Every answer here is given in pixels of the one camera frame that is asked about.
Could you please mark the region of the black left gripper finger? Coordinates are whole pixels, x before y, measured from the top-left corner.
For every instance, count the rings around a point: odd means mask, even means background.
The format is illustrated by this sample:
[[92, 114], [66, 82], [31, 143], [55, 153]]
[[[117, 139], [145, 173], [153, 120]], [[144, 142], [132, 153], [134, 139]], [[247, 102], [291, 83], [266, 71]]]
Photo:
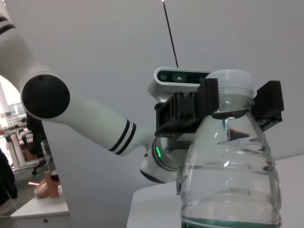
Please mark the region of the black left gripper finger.
[[262, 131], [282, 122], [284, 101], [280, 81], [269, 81], [259, 88], [254, 97], [253, 117]]

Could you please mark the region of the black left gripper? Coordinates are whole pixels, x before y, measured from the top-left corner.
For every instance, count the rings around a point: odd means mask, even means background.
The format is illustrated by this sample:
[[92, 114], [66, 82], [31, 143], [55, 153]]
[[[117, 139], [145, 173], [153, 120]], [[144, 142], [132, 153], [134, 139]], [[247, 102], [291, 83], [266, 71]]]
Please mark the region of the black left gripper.
[[202, 81], [197, 91], [175, 92], [166, 102], [154, 106], [155, 136], [193, 141], [202, 120], [219, 109], [219, 84], [215, 78]]

